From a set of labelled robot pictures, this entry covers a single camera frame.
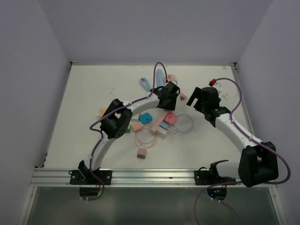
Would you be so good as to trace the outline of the pink square charger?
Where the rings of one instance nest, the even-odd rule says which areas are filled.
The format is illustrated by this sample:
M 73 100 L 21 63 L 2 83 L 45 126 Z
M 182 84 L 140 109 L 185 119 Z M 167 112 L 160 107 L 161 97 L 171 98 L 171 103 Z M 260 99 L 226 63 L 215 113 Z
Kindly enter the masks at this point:
M 173 112 L 169 112 L 164 118 L 164 122 L 170 126 L 174 126 L 177 120 L 177 115 Z

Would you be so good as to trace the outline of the light blue small plug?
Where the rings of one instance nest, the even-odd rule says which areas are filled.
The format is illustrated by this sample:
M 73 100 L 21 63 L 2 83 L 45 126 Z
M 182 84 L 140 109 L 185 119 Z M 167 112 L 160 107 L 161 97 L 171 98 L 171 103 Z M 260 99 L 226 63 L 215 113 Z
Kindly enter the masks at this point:
M 159 126 L 164 130 L 168 130 L 168 128 L 169 128 L 169 124 L 167 124 L 165 122 L 161 122 Z

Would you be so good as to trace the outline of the blue square charger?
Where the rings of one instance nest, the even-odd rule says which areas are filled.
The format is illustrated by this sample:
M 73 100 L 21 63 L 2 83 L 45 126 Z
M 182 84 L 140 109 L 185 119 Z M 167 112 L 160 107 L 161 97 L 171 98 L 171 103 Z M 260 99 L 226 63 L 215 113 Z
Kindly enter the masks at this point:
M 150 123 L 152 120 L 153 120 L 153 118 L 148 112 L 139 115 L 139 121 L 143 125 Z

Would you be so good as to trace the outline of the pink power strip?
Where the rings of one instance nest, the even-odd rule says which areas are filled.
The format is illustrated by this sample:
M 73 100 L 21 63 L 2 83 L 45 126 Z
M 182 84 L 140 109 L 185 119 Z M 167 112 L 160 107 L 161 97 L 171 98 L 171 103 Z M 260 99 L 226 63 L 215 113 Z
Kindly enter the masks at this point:
M 156 130 L 159 127 L 159 125 L 161 124 L 161 122 L 164 121 L 165 117 L 167 116 L 168 111 L 163 111 L 159 117 L 156 119 L 156 121 L 154 122 L 153 126 L 150 128 L 150 132 L 151 134 L 155 135 L 156 134 Z

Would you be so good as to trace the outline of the silver white charger block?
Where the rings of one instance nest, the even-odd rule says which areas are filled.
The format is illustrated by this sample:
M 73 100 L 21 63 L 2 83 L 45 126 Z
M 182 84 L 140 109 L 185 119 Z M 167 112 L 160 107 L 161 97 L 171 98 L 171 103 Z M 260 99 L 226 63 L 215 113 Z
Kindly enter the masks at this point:
M 167 137 L 167 134 L 168 134 L 168 131 L 161 127 L 158 127 L 156 129 L 156 135 L 162 139 L 165 139 Z

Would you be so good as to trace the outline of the pink charger plug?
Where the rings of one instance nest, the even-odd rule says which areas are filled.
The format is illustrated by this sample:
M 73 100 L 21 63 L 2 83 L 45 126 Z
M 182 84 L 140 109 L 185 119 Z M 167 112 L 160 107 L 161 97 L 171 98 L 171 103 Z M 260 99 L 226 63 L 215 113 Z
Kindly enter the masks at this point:
M 135 133 L 137 133 L 142 130 L 142 126 L 139 123 L 136 123 L 132 125 L 132 129 Z

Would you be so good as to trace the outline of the green plug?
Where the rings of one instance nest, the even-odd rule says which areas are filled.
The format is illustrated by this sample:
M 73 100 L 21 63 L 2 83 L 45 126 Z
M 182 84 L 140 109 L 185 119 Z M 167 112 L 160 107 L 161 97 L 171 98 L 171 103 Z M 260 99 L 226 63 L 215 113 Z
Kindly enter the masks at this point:
M 132 126 L 129 124 L 128 127 L 127 127 L 127 133 L 130 133 L 130 132 L 131 132 L 131 127 L 132 127 Z

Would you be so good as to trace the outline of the beige cube socket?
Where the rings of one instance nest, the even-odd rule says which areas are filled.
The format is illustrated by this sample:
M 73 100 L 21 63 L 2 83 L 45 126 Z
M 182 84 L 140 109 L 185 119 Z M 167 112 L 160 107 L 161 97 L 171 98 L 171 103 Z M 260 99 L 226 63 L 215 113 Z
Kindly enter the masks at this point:
M 106 112 L 106 108 L 100 108 L 98 111 L 98 117 L 102 117 Z

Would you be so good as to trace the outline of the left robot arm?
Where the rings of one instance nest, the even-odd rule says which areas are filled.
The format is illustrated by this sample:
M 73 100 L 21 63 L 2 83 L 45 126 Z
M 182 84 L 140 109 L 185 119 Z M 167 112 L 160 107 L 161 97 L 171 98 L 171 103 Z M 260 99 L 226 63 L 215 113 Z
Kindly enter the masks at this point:
M 102 161 L 114 141 L 125 134 L 132 117 L 155 108 L 175 110 L 179 93 L 180 88 L 168 82 L 166 86 L 154 88 L 144 97 L 133 101 L 113 100 L 104 115 L 90 126 L 90 130 L 99 132 L 99 139 L 88 158 L 79 163 L 77 170 L 71 171 L 70 184 L 108 184 L 100 174 Z

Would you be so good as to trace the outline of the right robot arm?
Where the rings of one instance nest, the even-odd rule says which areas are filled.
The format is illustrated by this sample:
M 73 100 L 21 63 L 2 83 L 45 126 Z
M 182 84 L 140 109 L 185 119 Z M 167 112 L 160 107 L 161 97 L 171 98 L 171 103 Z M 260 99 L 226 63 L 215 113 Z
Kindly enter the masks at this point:
M 205 119 L 221 131 L 238 149 L 238 162 L 224 159 L 211 163 L 209 169 L 199 169 L 199 177 L 209 179 L 213 184 L 240 180 L 246 187 L 252 187 L 278 178 L 276 147 L 272 142 L 263 142 L 252 136 L 245 128 L 237 129 L 238 122 L 230 116 L 230 110 L 220 106 L 221 99 L 216 88 L 196 87 L 187 102 Z

